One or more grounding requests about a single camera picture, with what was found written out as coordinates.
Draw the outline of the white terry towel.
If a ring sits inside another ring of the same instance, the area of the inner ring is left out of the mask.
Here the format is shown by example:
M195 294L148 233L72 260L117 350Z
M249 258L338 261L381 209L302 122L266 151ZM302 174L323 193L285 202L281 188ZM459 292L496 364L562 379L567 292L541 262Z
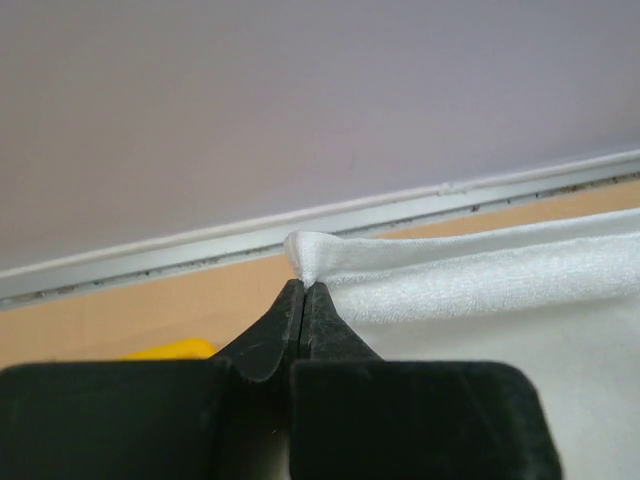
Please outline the white terry towel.
M430 239L285 240L388 360L494 360L537 387L569 479L639 475L639 213Z

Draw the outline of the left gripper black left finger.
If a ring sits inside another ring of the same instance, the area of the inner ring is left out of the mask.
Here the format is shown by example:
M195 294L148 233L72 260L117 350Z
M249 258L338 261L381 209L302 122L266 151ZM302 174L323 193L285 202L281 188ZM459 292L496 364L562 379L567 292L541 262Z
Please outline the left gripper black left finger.
M285 479L286 370L305 290L198 360L31 363L1 373L5 479Z

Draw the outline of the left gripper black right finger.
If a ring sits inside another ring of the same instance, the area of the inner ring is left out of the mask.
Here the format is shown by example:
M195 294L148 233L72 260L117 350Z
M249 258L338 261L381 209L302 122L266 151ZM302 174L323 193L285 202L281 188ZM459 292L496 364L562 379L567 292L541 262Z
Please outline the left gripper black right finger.
M537 390L494 361L385 361L307 292L290 370L295 479L559 479Z

